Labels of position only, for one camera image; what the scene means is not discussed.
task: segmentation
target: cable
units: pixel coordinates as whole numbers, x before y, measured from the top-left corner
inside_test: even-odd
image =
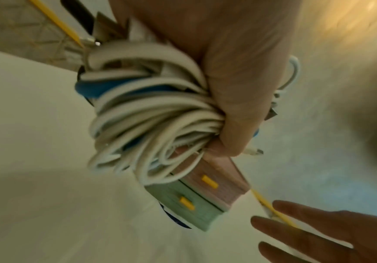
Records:
[[[97,114],[89,128],[97,153],[88,167],[115,173],[130,167],[142,185],[172,182],[191,172],[224,123],[196,62],[170,45],[125,40],[94,47],[85,60],[86,72],[75,88],[92,100]],[[121,68],[112,66],[117,62]],[[275,94],[298,76],[298,60],[290,62],[294,73]],[[175,156],[180,146],[187,149]],[[170,174],[193,154],[190,165]]]

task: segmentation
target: hand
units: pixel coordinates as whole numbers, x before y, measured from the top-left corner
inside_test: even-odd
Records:
[[[267,218],[252,217],[252,226],[321,263],[377,263],[377,217],[348,211],[327,212],[286,201],[273,207],[321,233],[353,245],[348,248]],[[306,263],[268,243],[259,251],[272,263]]]
[[[239,155],[269,111],[301,0],[109,1],[119,24],[134,16],[200,64],[226,114],[207,148]]]

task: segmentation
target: white cable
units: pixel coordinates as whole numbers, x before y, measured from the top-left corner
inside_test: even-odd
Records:
[[[148,42],[111,41],[93,48],[86,56],[89,71],[82,81],[110,81],[144,77],[121,84],[102,94],[93,103],[97,117],[90,125],[97,153],[88,167],[120,173],[130,167],[143,185],[168,183],[187,175],[200,161],[204,146],[221,130],[224,116],[210,97],[206,79],[195,63],[183,52],[167,45]],[[171,72],[184,71],[191,80],[164,77],[143,67],[108,68],[117,61],[155,61]],[[278,90],[281,94],[297,77],[299,64],[291,58],[293,77]],[[178,91],[133,94],[141,89],[169,85]],[[177,147],[187,150],[173,156]],[[196,159],[183,171],[170,175],[189,156]]]

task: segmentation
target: yellow knob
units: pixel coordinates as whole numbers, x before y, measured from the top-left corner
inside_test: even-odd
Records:
[[[196,209],[196,207],[193,205],[193,203],[191,203],[190,200],[188,200],[187,198],[185,198],[183,196],[180,197],[180,203],[185,205],[185,207],[187,207],[191,211],[194,211]]]
[[[206,184],[210,185],[210,187],[213,189],[217,189],[217,187],[219,187],[219,184],[213,181],[212,179],[210,179],[210,177],[208,177],[207,175],[203,175],[201,180],[205,182]]]

